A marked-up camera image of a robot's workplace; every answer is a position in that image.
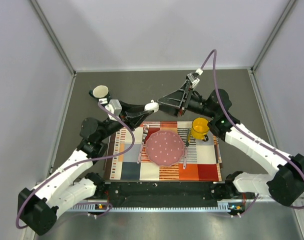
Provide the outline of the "white charging case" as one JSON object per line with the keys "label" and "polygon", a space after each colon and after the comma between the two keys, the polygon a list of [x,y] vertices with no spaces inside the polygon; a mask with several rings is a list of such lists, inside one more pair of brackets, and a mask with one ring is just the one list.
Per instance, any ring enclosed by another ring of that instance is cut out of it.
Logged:
{"label": "white charging case", "polygon": [[147,103],[144,106],[145,111],[153,111],[154,113],[159,110],[159,103],[155,102],[154,100],[151,100],[149,103]]}

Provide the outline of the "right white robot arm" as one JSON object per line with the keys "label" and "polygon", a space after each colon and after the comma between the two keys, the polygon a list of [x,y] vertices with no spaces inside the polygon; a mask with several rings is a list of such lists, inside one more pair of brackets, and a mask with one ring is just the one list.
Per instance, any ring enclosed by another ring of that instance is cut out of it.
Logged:
{"label": "right white robot arm", "polygon": [[225,192],[231,198],[249,192],[268,195],[279,204],[291,207],[304,193],[304,156],[291,156],[257,137],[228,109],[228,93],[216,88],[204,99],[189,81],[178,90],[158,99],[159,109],[178,117],[190,111],[211,118],[207,124],[210,132],[236,147],[265,169],[266,174],[236,172],[226,179]]}

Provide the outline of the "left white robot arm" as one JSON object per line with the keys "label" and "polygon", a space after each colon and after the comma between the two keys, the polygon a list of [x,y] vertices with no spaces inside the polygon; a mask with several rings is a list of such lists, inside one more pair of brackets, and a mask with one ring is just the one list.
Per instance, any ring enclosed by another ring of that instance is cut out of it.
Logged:
{"label": "left white robot arm", "polygon": [[83,178],[74,184],[74,180],[96,162],[109,159],[108,155],[99,153],[104,147],[103,140],[122,128],[128,130],[131,144],[111,157],[129,152],[135,144],[134,130],[159,110],[159,103],[151,101],[132,105],[117,99],[101,98],[98,107],[108,118],[105,121],[86,119],[82,126],[83,139],[68,159],[34,188],[24,188],[19,193],[16,228],[31,228],[38,235],[44,235],[63,213],[80,201],[89,197],[102,197],[105,192],[102,183]]}

